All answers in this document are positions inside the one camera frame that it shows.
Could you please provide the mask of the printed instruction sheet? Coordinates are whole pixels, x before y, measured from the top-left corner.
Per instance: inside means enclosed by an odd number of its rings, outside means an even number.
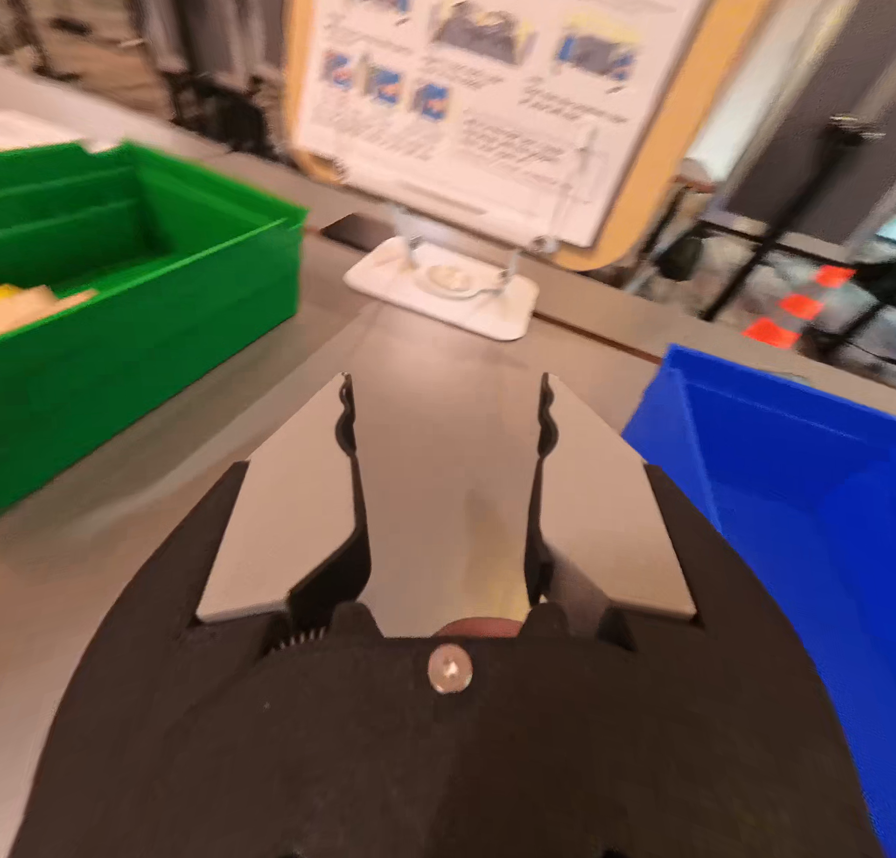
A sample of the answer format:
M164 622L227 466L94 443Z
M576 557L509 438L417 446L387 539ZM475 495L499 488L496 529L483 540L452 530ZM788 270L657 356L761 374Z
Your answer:
M592 245L710 0L312 0L298 149L517 244Z

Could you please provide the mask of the grey desk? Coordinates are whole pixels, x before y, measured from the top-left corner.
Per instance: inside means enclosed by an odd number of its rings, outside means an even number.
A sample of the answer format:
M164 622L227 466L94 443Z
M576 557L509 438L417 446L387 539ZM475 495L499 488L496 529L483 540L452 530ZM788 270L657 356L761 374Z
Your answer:
M383 218L370 201L13 70L2 70L2 108L138 140L311 211L296 316L2 516L2 852L56 705L125 584L232 461L339 372L355 387L373 556L362 599L393 637L476 615L522 618L545 371L617 431L670 343L894 414L882 385L529 258L521 270L540 294L528 334L471 335L344 285L357 254L316 228L351 213Z

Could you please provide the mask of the medium wooden cube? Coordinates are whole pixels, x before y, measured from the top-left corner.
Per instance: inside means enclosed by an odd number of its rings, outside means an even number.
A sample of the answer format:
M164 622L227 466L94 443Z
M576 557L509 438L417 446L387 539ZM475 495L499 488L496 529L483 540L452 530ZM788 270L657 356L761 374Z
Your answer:
M55 294L46 286L21 289L16 297L1 302L1 335L51 315L55 302Z

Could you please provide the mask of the wooden document stand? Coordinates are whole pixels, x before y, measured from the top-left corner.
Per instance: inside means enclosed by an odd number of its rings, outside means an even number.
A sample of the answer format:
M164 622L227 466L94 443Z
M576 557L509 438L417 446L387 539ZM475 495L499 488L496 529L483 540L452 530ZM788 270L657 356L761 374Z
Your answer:
M664 187L710 112L729 72L771 0L710 0L661 95L609 214L592 245L544 237L517 244L347 185L336 167L295 145L297 106L305 82L312 0L290 0L286 36L286 95L290 152L303 174L322 184L385 203L396 236L344 276L356 292L496 341L522 338L539 287L518 268L527 253L558 259L569 269L594 269L621 253L648 223Z

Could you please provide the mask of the blue plastic bin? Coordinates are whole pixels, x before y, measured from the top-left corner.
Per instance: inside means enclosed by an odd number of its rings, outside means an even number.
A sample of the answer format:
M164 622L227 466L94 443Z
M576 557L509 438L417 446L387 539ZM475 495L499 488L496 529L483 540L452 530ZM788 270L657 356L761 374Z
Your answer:
M894 856L894 416L672 345L623 438L678 485L789 618Z

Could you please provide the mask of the black phone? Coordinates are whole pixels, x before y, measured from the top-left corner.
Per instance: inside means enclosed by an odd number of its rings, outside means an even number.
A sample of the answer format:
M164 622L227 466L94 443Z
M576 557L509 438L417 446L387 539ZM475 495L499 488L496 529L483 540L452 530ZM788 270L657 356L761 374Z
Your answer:
M320 236L356 251L369 253L396 236L394 227L374 217L352 213L321 228Z

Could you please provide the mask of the green plastic bin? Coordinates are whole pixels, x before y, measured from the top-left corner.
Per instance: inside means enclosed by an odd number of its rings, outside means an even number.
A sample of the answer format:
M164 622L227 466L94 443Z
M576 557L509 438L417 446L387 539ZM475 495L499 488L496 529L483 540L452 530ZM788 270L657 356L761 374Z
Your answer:
M1 185L2 284L98 292L2 335L5 511L295 315L308 209L132 142Z

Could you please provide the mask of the orange traffic cone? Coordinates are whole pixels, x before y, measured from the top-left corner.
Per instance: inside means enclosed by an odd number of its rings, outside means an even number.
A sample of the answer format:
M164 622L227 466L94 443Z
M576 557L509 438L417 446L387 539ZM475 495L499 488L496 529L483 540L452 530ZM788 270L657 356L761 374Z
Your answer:
M824 264L813 270L808 280L791 286L767 315L753 320L742 336L757 343L790 351L806 327L823 311L827 300L855 276L854 268Z

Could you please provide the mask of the white paper sheet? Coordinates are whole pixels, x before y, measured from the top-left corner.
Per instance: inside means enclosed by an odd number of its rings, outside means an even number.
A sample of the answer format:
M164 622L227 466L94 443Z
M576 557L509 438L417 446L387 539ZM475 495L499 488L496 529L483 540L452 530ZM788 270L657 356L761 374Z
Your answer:
M90 153L117 147L120 140L90 136L37 116L1 109L1 152L78 144Z

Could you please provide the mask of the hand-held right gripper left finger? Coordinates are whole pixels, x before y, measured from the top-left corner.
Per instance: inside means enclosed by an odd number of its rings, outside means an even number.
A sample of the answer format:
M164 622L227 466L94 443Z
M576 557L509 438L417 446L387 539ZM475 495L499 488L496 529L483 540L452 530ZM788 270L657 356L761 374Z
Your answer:
M339 373L246 461L197 617L330 626L372 571L352 378Z

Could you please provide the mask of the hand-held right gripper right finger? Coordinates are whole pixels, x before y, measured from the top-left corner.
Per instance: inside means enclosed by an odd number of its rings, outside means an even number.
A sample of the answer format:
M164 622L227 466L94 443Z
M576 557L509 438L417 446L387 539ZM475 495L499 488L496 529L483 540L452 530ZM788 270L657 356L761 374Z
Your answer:
M543 373L523 573L576 638L622 611L689 623L697 607L641 455L559 377Z

